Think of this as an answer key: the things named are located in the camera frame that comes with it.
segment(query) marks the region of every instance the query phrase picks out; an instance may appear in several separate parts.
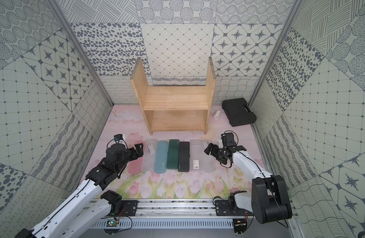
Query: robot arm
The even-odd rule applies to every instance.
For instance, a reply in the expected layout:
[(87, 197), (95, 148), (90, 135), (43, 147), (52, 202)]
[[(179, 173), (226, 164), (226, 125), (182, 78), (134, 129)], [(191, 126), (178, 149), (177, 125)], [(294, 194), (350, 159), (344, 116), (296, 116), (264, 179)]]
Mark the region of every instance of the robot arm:
[(251, 193), (230, 193), (230, 210), (245, 209), (253, 212), (261, 224), (291, 218), (292, 210), (284, 179), (280, 175), (274, 176), (252, 160), (246, 149), (235, 143), (232, 133), (223, 133), (219, 144), (220, 146), (209, 144), (204, 152), (213, 155), (221, 164), (227, 164), (230, 160), (230, 164), (237, 165), (252, 181)]
[(94, 167), (80, 186), (49, 216), (33, 227), (22, 229), (16, 238), (78, 237), (94, 222), (108, 215), (119, 214), (121, 196), (111, 190), (80, 217), (76, 215), (113, 180), (120, 178), (129, 161), (143, 156), (143, 144), (127, 148), (125, 136), (114, 136), (115, 144), (106, 150), (106, 157)]

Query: wooden shelf side panel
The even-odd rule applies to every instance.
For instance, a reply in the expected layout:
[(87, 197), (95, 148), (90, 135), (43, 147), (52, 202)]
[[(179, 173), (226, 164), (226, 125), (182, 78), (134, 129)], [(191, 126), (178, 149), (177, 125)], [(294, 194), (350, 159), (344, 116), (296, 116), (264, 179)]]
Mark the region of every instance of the wooden shelf side panel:
[(148, 82), (141, 58), (137, 58), (134, 70), (131, 75), (131, 83), (137, 97), (137, 101), (140, 105), (141, 112), (143, 113), (145, 123), (147, 124), (149, 134), (152, 135), (153, 131), (151, 131), (151, 124), (153, 119), (153, 111), (147, 113), (144, 111), (144, 104), (148, 93)]
[(208, 72), (206, 73), (206, 84), (205, 84), (206, 97), (208, 100), (208, 111), (204, 118), (204, 120), (205, 120), (204, 134), (205, 135), (206, 135), (206, 131), (208, 130), (210, 110), (211, 110), (211, 104), (213, 102), (214, 89), (216, 87), (216, 82), (217, 82), (217, 79), (216, 79), (216, 74), (214, 73), (213, 61), (212, 61), (211, 57), (209, 57)]

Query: label sticker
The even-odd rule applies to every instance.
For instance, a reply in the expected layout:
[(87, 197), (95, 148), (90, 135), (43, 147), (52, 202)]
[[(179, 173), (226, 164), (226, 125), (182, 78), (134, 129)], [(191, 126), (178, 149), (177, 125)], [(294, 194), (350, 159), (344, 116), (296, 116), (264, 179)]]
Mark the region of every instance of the label sticker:
[(148, 144), (147, 148), (150, 154), (153, 154), (155, 152), (155, 148), (152, 146), (152, 144)]
[(193, 160), (193, 169), (199, 169), (198, 159)]

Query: black plastic case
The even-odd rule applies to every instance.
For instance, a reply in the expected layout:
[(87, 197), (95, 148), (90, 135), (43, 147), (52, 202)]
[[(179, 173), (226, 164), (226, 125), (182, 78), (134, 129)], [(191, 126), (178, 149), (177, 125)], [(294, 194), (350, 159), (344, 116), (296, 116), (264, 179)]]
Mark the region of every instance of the black plastic case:
[(244, 98), (225, 100), (222, 102), (222, 108), (231, 126), (242, 126), (256, 121), (255, 114), (250, 110)]
[(190, 142), (180, 141), (179, 172), (189, 172)]

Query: grid pattern wall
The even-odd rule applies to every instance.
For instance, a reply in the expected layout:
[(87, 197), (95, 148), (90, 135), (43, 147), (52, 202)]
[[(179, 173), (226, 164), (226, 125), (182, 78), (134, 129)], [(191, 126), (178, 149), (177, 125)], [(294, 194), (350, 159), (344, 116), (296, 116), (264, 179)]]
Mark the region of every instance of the grid pattern wall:
[(365, 1), (305, 1), (252, 109), (307, 237), (365, 230)]
[(189, 86), (205, 84), (211, 56), (217, 86), (239, 82), (236, 91), (216, 89), (221, 104), (250, 99), (294, 0), (58, 3), (115, 103), (136, 103), (129, 76), (138, 57), (150, 86)]
[(0, 237), (70, 195), (111, 107), (44, 1), (0, 1)]

